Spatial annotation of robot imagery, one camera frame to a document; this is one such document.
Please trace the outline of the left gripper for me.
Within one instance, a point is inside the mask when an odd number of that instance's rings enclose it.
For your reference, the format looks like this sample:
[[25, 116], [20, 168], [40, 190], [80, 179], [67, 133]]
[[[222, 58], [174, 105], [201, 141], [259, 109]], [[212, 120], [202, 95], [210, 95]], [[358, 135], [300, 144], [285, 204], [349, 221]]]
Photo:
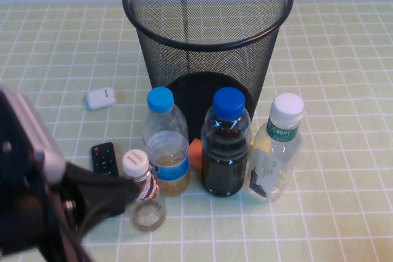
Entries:
[[88, 204], [82, 187], [116, 188], [138, 195], [131, 180], [97, 174], [67, 162], [59, 185], [50, 187], [34, 174], [28, 185], [19, 175], [1, 172], [1, 256], [37, 249], [46, 261], [91, 261], [78, 229], [93, 229], [125, 210], [125, 197]]

